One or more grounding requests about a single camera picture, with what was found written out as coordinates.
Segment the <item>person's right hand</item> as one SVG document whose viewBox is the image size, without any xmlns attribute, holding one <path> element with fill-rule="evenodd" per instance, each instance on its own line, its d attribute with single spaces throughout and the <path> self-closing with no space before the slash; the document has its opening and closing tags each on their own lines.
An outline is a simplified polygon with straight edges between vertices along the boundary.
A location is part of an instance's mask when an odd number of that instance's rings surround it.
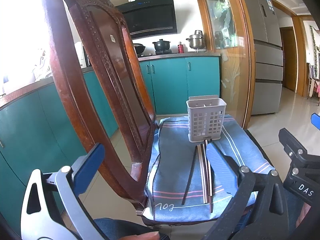
<svg viewBox="0 0 320 240">
<path fill-rule="evenodd" d="M 310 210 L 311 206 L 307 203 L 303 204 L 303 207 L 301 209 L 300 215 L 297 218 L 296 221 L 296 227 L 298 227 L 301 222 L 303 221 L 303 219 L 306 217 L 306 215 L 308 214 L 309 210 Z"/>
</svg>

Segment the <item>person's left hand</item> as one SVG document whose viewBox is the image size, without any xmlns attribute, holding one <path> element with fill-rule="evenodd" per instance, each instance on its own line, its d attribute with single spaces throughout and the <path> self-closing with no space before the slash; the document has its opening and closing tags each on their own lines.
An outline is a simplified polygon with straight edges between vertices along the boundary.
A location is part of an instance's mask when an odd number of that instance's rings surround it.
<svg viewBox="0 0 320 240">
<path fill-rule="evenodd" d="M 141 235 L 126 236 L 121 240 L 160 240 L 160 234 L 158 231 L 152 231 Z"/>
</svg>

